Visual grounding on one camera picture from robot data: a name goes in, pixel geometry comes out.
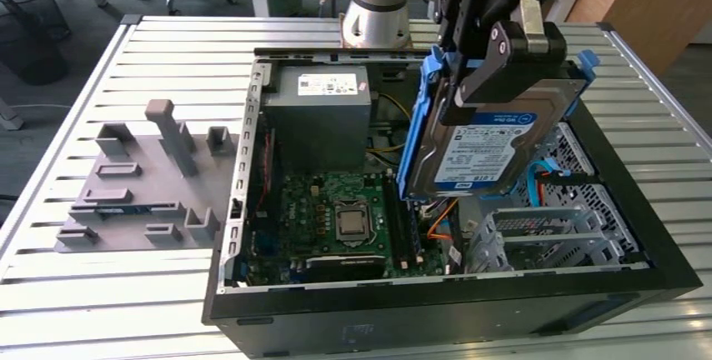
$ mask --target blue cable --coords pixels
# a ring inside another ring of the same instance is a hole
[[[556,160],[552,157],[544,158],[544,160],[537,160],[532,162],[527,168],[527,193],[529,195],[529,201],[532,202],[532,207],[539,208],[543,204],[539,201],[539,194],[536,192],[536,168],[543,167],[549,173],[559,171],[563,175],[571,175],[570,170],[562,170]]]

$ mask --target sticker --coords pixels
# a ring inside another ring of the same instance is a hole
[[[342,342],[349,344],[364,343],[374,332],[374,324],[358,324],[344,327]]]
[[[302,74],[300,96],[357,95],[356,74]]]
[[[475,123],[456,127],[437,170],[441,189],[483,188],[500,179],[516,150],[512,142],[535,125],[532,112],[480,112]]]
[[[463,261],[463,254],[460,253],[460,250],[456,249],[455,245],[449,247],[448,255],[449,258],[453,259],[453,262],[456,262],[460,266],[460,262]]]

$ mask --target yellow wire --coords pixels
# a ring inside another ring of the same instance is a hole
[[[405,109],[405,106],[401,104],[401,102],[399,102],[396,100],[396,98],[393,96],[391,96],[388,93],[381,93],[381,95],[385,96],[393,102],[393,104],[396,104],[396,107],[401,109],[403,113],[405,114],[405,117],[408,117],[409,121],[411,121],[411,113]],[[395,152],[396,150],[399,150],[404,146],[405,146],[405,143],[401,143],[400,145],[391,146],[391,147],[372,147],[372,148],[366,149],[366,152],[376,152],[376,153]]]
[[[388,168],[392,168],[393,166],[391,164],[388,164],[378,156],[372,156],[376,160],[378,160],[378,162],[387,166]]]
[[[441,217],[439,217],[436,222],[433,222],[433,225],[431,226],[431,229],[428,230],[428,234],[425,235],[428,238],[432,238],[432,237],[436,236],[437,238],[443,239],[443,237],[445,237],[445,235],[435,234],[433,232],[436,231],[437,226],[440,225],[440,223],[441,223],[443,219],[445,218],[445,216],[448,216],[449,211],[456,206],[459,200],[460,199],[453,200],[453,203],[449,204],[449,206],[445,208],[445,211],[441,213]]]
[[[405,106],[401,104],[401,102],[399,102],[396,98],[391,96],[388,93],[381,93],[381,95],[385,96],[393,102],[393,104],[396,104],[396,107],[401,109],[403,113],[405,114],[405,117],[408,117],[411,121],[411,113],[405,109]]]
[[[376,153],[380,153],[380,152],[395,152],[396,150],[399,150],[404,146],[405,146],[405,143],[401,143],[400,145],[396,145],[396,146],[392,146],[392,147],[380,147],[380,148],[372,147],[372,148],[366,149],[366,152],[376,152]]]

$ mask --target hard drive label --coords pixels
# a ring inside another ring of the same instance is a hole
[[[357,95],[356,74],[302,74],[300,96]]]
[[[532,112],[480,112],[472,125],[456,127],[437,186],[467,190],[495,184],[515,157],[512,141],[532,129],[535,120]]]

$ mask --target ram slot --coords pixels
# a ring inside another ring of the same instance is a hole
[[[382,196],[391,236],[391,251],[396,268],[409,268],[409,214],[407,203],[399,197],[399,186],[393,177],[382,178]]]

